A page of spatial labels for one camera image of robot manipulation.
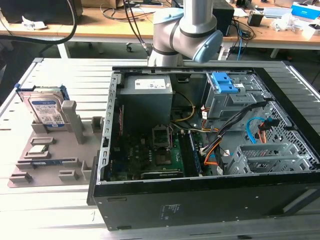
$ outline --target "hard drive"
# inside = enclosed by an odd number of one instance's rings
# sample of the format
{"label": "hard drive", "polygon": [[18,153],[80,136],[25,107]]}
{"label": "hard drive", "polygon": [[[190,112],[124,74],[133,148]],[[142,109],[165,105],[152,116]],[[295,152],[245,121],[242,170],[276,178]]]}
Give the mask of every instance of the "hard drive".
{"label": "hard drive", "polygon": [[16,92],[33,114],[35,124],[43,124],[48,130],[58,130],[65,126],[67,118],[62,112],[64,100],[69,100],[65,86],[33,86],[20,88]]}

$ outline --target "yellow cable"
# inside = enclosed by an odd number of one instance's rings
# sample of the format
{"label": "yellow cable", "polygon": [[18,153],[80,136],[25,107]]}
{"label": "yellow cable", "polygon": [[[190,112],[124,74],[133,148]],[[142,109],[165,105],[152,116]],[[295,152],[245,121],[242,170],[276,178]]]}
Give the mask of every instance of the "yellow cable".
{"label": "yellow cable", "polygon": [[177,123],[177,122],[183,122],[185,120],[188,120],[190,118],[192,118],[195,114],[195,109],[196,106],[192,103],[192,101],[190,101],[190,99],[188,99],[185,95],[183,95],[181,92],[179,92],[179,94],[181,94],[186,100],[188,100],[188,102],[191,104],[192,106],[192,112],[189,116],[185,117],[185,118],[181,118],[181,119],[176,119],[176,120],[172,120],[171,122]]}

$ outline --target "wooden desk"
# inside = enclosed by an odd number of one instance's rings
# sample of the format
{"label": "wooden desk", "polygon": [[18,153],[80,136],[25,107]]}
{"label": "wooden desk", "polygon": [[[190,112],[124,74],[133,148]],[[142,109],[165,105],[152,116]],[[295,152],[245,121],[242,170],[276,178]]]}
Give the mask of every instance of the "wooden desk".
{"label": "wooden desk", "polygon": [[[259,7],[272,7],[270,4],[261,3],[259,0],[253,0],[253,5]],[[124,13],[116,13],[115,17],[125,17]],[[153,39],[153,15],[143,17],[144,21],[138,22],[138,27],[143,40],[146,43],[152,43]],[[247,18],[238,18],[244,24],[247,24]],[[306,40],[302,36],[302,31],[292,32],[275,31],[270,26],[272,19],[262,19],[260,27],[252,27],[256,37],[248,42],[248,47],[252,48],[273,48],[273,49],[306,49],[320,50],[320,36],[313,36]],[[20,36],[32,36],[33,38],[56,40],[69,35],[72,26],[49,24],[44,30],[27,30],[20,24],[4,24],[14,34]],[[8,34],[3,26],[0,25],[0,34]],[[230,36],[223,38],[222,51],[220,51],[219,60],[226,60],[230,47],[237,41],[237,31],[234,27],[230,29]],[[105,18],[99,8],[84,8],[83,15],[78,24],[74,37],[71,42],[97,42],[97,43],[138,43],[133,34],[130,25],[127,22],[119,22]],[[70,56],[67,45],[58,45],[62,58]]]}

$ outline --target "blue hard drive label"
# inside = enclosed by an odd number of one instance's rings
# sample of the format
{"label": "blue hard drive label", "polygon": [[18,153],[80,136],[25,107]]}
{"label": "blue hard drive label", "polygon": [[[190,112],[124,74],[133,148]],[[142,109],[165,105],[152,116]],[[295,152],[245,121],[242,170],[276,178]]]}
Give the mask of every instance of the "blue hard drive label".
{"label": "blue hard drive label", "polygon": [[32,101],[35,114],[47,127],[58,128],[65,125],[64,119],[58,109],[58,105],[53,100]]}

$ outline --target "table leg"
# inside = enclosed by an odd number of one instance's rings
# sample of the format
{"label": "table leg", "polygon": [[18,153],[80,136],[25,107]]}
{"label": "table leg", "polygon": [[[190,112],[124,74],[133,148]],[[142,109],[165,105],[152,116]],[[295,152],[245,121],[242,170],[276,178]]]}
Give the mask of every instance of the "table leg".
{"label": "table leg", "polygon": [[97,42],[97,47],[98,47],[99,54],[103,54],[104,53],[104,49],[102,47],[102,42]]}
{"label": "table leg", "polygon": [[70,58],[70,52],[69,52],[67,43],[58,44],[57,46],[58,46],[58,49],[59,49],[60,57],[62,59],[69,59]]}
{"label": "table leg", "polygon": [[232,46],[232,42],[231,43],[222,43],[219,57],[218,57],[219,61],[226,61],[228,59],[231,46]]}
{"label": "table leg", "polygon": [[275,59],[276,56],[277,56],[277,54],[278,54],[278,52],[279,52],[279,48],[274,48],[274,49],[272,50],[272,53],[271,53],[271,55],[270,55],[270,58]]}

